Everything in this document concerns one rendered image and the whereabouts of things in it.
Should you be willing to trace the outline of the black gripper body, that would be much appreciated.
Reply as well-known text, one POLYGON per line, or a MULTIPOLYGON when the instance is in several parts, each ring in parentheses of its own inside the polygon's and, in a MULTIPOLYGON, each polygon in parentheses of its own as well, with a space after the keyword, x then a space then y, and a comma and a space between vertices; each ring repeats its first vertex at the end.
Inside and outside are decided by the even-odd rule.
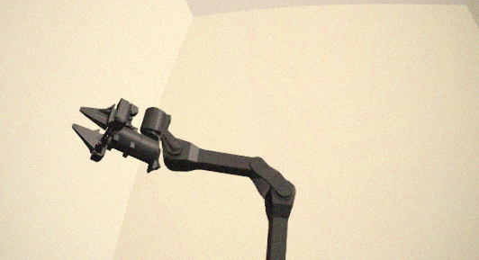
POLYGON ((124 127, 130 116, 131 104, 121 98, 117 108, 118 111, 114 109, 108 129, 104 134, 99 133, 96 140, 95 149, 90 157, 90 160, 96 163, 102 160, 106 150, 111 152, 112 148, 122 152, 124 158, 133 157, 140 145, 141 134, 138 133, 138 128, 131 130, 124 127))

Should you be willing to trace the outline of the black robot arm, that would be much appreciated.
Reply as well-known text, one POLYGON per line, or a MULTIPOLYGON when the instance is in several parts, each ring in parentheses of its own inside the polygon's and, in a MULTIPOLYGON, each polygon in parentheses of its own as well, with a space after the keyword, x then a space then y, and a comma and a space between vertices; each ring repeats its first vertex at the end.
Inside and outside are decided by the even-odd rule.
POLYGON ((158 170, 161 141, 164 164, 171 171, 207 170, 249 177, 265 201, 268 218, 266 260, 285 260, 288 219, 296 196, 295 186, 262 157, 205 150, 175 138, 168 131, 170 123, 171 114, 157 107, 147 108, 140 126, 140 145, 133 157, 149 164, 147 173, 158 170))

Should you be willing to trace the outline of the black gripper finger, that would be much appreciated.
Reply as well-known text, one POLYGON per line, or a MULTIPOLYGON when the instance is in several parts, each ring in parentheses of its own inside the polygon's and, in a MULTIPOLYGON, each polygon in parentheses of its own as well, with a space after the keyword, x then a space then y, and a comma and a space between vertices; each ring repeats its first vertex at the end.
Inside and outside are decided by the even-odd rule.
POLYGON ((91 107, 80 106, 80 112, 83 113, 87 119, 93 121, 101 129, 106 130, 110 125, 113 117, 115 104, 106 109, 97 109, 91 107))
POLYGON ((83 140, 83 142, 86 144, 88 149, 90 150, 90 154, 95 149, 96 145, 96 140, 99 136, 99 130, 90 130, 88 128, 82 127, 78 124, 72 123, 72 129, 75 131, 75 133, 83 140))

